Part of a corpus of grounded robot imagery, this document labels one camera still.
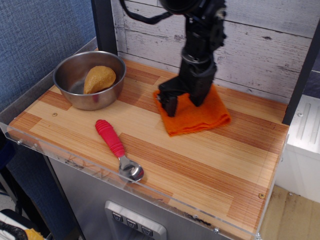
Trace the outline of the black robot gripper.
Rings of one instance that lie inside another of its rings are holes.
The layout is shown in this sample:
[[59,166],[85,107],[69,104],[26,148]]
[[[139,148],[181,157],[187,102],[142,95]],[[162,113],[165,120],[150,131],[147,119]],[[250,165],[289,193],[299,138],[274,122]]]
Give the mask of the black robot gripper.
[[189,94],[189,99],[199,107],[207,97],[217,71],[213,56],[204,62],[181,62],[178,76],[162,83],[158,89],[159,102],[169,117],[176,115],[178,96]]

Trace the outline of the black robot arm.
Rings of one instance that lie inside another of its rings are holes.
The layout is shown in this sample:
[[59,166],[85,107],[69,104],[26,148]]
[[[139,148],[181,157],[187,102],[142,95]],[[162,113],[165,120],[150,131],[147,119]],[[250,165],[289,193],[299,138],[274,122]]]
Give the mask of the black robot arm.
[[162,6],[171,14],[184,15],[186,42],[181,51],[178,76],[162,83],[158,97],[169,117],[174,117],[178,96],[187,93],[196,106],[208,95],[217,66],[214,51],[224,45],[223,0],[163,0]]

